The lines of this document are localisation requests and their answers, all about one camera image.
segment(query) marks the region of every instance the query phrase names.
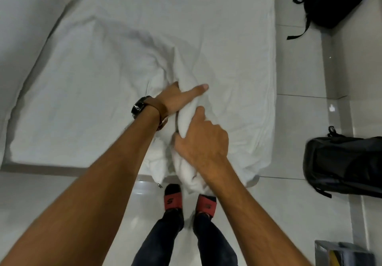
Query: white tile floor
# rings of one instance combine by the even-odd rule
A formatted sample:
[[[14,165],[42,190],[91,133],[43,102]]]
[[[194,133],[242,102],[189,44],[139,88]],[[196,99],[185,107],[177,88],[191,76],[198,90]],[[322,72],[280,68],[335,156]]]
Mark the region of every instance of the white tile floor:
[[[301,39],[286,41],[303,31],[303,6],[275,0],[277,17],[278,93],[272,164],[262,172],[251,194],[268,211],[308,259],[314,263],[314,240],[352,242],[347,196],[328,199],[304,180],[302,159],[308,138],[323,136],[329,126],[321,35],[313,28]],[[11,245],[71,182],[69,177],[0,173],[0,259]],[[130,265],[136,251],[162,216],[164,190],[136,183],[122,225],[105,265]],[[187,219],[196,195],[184,196]],[[222,208],[213,221],[245,261]],[[187,228],[178,235],[171,265],[200,265],[196,237]]]

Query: white pillow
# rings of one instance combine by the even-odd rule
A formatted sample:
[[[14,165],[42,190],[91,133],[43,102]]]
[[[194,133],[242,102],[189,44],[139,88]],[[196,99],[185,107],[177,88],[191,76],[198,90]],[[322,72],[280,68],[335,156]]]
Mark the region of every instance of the white pillow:
[[[70,1],[0,0],[0,165],[22,85]]]

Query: mattress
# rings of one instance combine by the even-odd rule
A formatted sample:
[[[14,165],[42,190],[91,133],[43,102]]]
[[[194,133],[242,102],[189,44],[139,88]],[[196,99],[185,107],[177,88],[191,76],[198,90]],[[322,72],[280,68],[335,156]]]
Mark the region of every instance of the mattress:
[[[176,80],[171,62],[210,85],[198,105],[227,130],[242,180],[268,166],[274,0],[74,3],[24,85],[8,129],[7,161],[88,167],[131,123],[136,100]],[[132,70],[133,78],[126,75]],[[154,138],[140,170],[156,182],[173,174],[167,138]]]

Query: watch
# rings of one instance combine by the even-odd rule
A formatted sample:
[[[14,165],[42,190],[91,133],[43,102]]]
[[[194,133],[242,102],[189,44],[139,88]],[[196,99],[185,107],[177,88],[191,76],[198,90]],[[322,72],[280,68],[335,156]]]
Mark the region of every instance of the watch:
[[[151,96],[142,97],[138,100],[138,102],[136,102],[136,104],[131,109],[131,114],[133,115],[134,119],[136,119],[138,115],[143,111],[143,109],[146,108],[147,105],[152,106],[159,111],[160,120],[157,129],[157,131],[159,131],[166,125],[167,120],[169,118],[169,111],[161,101]]]

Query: dark jeans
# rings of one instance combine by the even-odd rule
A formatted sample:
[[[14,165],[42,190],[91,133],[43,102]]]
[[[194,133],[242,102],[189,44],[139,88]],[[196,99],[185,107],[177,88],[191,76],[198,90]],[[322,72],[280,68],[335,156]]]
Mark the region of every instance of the dark jeans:
[[[167,266],[170,263],[174,240],[183,226],[183,215],[179,211],[165,213],[143,242],[132,266]],[[207,215],[197,215],[193,229],[198,238],[203,266],[238,264],[234,250]]]

